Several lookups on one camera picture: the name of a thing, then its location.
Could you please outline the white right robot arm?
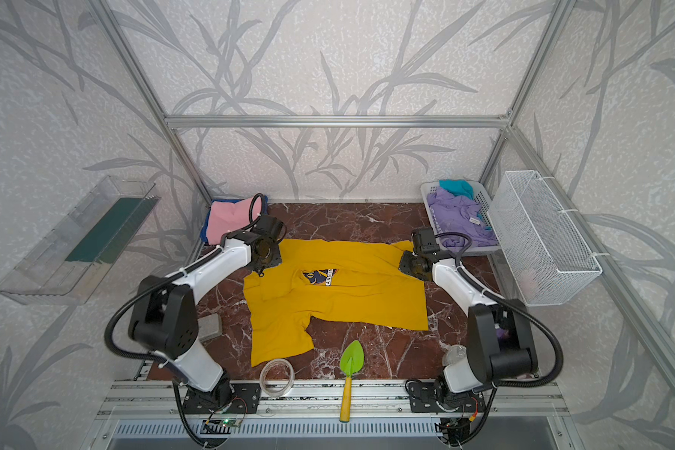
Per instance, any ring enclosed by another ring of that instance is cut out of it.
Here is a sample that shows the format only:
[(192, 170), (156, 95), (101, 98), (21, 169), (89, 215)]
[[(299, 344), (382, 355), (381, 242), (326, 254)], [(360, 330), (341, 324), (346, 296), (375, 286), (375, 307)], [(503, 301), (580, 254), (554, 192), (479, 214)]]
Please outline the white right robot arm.
[(536, 373), (538, 363), (531, 322), (519, 302), (503, 298), (474, 277), (457, 256), (440, 248), (430, 228), (413, 231), (412, 245), (403, 253), (399, 270), (435, 283), (468, 319), (466, 355), (444, 367), (449, 391), (541, 386), (542, 379), (527, 378)]

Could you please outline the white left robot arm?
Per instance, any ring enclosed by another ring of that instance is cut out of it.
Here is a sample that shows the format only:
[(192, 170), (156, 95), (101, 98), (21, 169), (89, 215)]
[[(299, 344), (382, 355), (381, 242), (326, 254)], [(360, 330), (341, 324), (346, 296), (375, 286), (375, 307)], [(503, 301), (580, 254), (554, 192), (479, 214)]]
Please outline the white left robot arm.
[(279, 243), (286, 227), (261, 215), (246, 230), (229, 232), (215, 249), (164, 279), (144, 279), (146, 299), (132, 308), (127, 334), (170, 369), (184, 386), (217, 395), (227, 383), (224, 369), (200, 343), (197, 305), (232, 273), (247, 268), (261, 275), (281, 264)]

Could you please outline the yellow printed t-shirt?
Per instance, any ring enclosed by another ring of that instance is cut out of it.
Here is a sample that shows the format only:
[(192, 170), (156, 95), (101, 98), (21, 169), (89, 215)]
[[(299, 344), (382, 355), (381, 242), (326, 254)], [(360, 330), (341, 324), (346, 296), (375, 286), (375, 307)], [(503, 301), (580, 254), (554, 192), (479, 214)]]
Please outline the yellow printed t-shirt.
[(251, 364), (313, 349), (312, 319), (429, 330), (423, 281), (399, 271), (413, 244), (286, 239), (282, 262), (244, 279)]

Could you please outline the grey plastic laundry basket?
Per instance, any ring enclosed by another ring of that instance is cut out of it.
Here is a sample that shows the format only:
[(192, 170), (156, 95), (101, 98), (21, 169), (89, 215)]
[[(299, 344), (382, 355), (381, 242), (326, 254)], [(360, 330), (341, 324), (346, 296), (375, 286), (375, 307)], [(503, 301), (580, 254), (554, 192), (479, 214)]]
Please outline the grey plastic laundry basket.
[[(478, 183), (476, 181), (470, 181), (470, 180), (468, 180), (468, 182), (474, 188), (474, 201), (476, 201), (481, 206), (481, 209), (480, 209), (481, 219), (483, 219), (483, 221), (485, 221), (487, 226), (489, 226), (489, 228), (491, 228), (491, 230), (493, 230), (492, 225), (491, 225), (491, 221), (489, 220), (489, 215), (488, 215), (489, 207), (491, 206), (491, 198), (489, 198), (489, 195), (488, 195), (487, 191), (484, 189), (484, 187), (480, 183)], [(433, 232), (435, 233), (435, 236), (438, 236), (438, 234), (436, 232), (436, 227), (434, 225), (434, 221), (433, 221), (433, 217), (431, 215), (431, 212), (429, 212), (427, 196), (429, 195), (429, 193), (434, 192), (437, 187), (439, 187), (439, 181), (423, 183), (420, 186), (420, 191), (421, 191), (421, 195), (422, 195), (422, 198), (423, 198), (423, 202), (424, 202), (425, 208), (427, 210), (427, 216), (429, 217), (429, 223), (430, 223), (430, 226), (431, 226)], [(489, 253), (493, 253), (494, 251), (498, 251), (499, 249), (500, 249), (499, 243), (498, 243), (497, 246), (494, 246), (494, 247), (478, 247), (477, 249), (468, 248), (465, 251), (465, 255), (468, 256), (468, 257), (487, 255)]]

